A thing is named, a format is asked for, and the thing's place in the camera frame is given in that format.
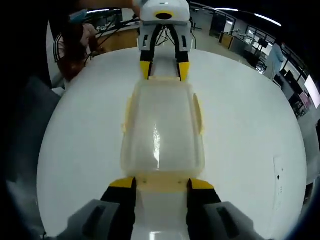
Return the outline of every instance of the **person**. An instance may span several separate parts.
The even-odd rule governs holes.
[[[90,51],[94,57],[106,52],[98,45],[97,33],[91,24],[68,23],[54,41],[54,61],[66,80],[66,87],[85,67]]]
[[[42,1],[8,1],[5,3],[5,8],[15,9],[18,13],[18,18],[12,20],[13,26],[21,26],[13,32],[12,25],[7,24],[4,26],[4,30],[7,33],[18,34],[18,37],[6,38],[6,47],[3,48],[5,56],[4,64],[4,76],[7,78],[3,81],[3,109],[2,113],[4,119],[2,121],[2,146],[1,151],[4,164],[5,161],[12,161],[7,159],[7,154],[10,151],[10,144],[12,136],[19,129],[19,125],[16,123],[16,119],[21,115],[28,116],[32,113],[37,106],[43,105],[43,97],[48,98],[48,95],[42,89],[32,85],[32,101],[27,103],[25,112],[22,112],[22,105],[24,104],[24,94],[26,89],[30,87],[29,83],[32,83],[32,79],[37,78],[41,81],[42,85],[48,90],[52,88],[52,82],[48,68],[47,58],[47,29],[50,20],[51,29],[55,29],[57,34],[62,31],[63,24],[57,24],[52,19],[67,19],[72,13],[75,13],[82,9],[101,9],[101,8],[127,8],[133,9],[138,16],[139,7],[134,6],[133,0],[42,0]],[[26,27],[24,24],[29,23],[32,27]],[[38,119],[34,119],[35,128],[39,128],[37,124]],[[15,237],[18,239],[35,239],[30,229],[27,228],[25,219],[22,217],[21,210],[17,208],[17,199],[15,199],[11,192],[9,192],[7,186],[7,175],[4,167],[1,168],[2,174],[0,174],[0,189],[4,193],[3,208],[1,209],[2,219],[7,223],[4,230],[4,234],[15,233]]]
[[[270,80],[274,80],[275,76],[280,72],[282,63],[285,60],[285,56],[282,52],[284,42],[277,38],[274,42],[273,48],[265,62],[266,71],[264,75]]]

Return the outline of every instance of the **white tabletop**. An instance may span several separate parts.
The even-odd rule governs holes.
[[[49,236],[62,232],[68,217],[124,177],[121,124],[127,98],[142,79],[139,58],[137,48],[94,58],[56,107],[37,173]],[[173,63],[165,51],[156,53],[161,59]],[[247,215],[262,237],[283,237],[296,224],[306,189],[304,142],[289,102],[274,83],[241,63],[198,50],[189,59],[188,81],[204,118],[205,169],[199,178]],[[160,63],[155,68],[170,75]],[[150,209],[159,211],[157,204]]]

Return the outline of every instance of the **white plastic part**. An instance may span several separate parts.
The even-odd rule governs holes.
[[[157,13],[171,13],[169,20],[160,20],[156,17]],[[189,4],[186,0],[152,0],[147,1],[141,6],[140,19],[144,22],[182,22],[190,20]]]
[[[205,160],[197,104],[186,82],[140,81],[124,124],[121,167],[125,173],[144,182],[155,176],[181,182],[200,174]]]

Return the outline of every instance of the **black wire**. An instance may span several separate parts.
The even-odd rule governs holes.
[[[96,39],[97,41],[102,37],[102,35],[104,34],[104,33],[106,33],[109,29],[110,29],[110,27],[112,26],[112,24],[114,24],[115,22],[116,22],[116,17],[113,19],[113,21],[109,24],[109,26],[107,26],[106,27],[106,29],[103,31],[103,32],[101,32],[101,35]]]
[[[171,37],[169,35],[167,35],[169,40],[172,42],[173,45],[176,45],[175,42],[171,39]]]
[[[196,36],[194,35],[194,32],[193,32],[193,31],[191,31],[191,34],[192,34],[192,36],[194,37],[194,49],[197,49],[197,38],[196,38]]]
[[[129,21],[121,22],[120,27],[118,27],[117,30],[115,30],[115,31],[114,31],[113,33],[111,33],[105,40],[103,40],[103,41],[98,45],[97,48],[99,48],[105,41],[107,41],[109,38],[111,38],[111,37],[112,37],[115,33],[117,33],[120,29],[125,28],[128,24],[134,23],[134,22],[137,22],[137,21],[139,21],[139,19],[133,18],[133,19],[131,19],[131,20],[129,20]],[[89,58],[92,58],[93,53],[94,53],[94,52],[91,52],[91,53],[89,54],[89,56],[87,56],[87,58],[86,58],[85,61],[84,61],[84,65],[86,65],[86,63],[87,63],[87,61],[88,61]]]
[[[166,30],[166,27],[164,26],[163,28],[162,28],[162,31],[161,31],[161,33],[159,33],[159,38],[157,39],[157,41],[156,41],[156,43],[155,43],[155,45],[158,47],[158,46],[160,46],[161,44],[163,44],[163,43],[165,43],[165,42],[167,42],[168,41],[168,38],[167,38],[167,31],[165,31]]]

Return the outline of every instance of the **plastic lid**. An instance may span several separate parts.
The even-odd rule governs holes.
[[[201,113],[195,98],[191,86],[181,81],[143,80],[136,85],[121,150],[127,175],[174,172],[191,178],[202,171]]]

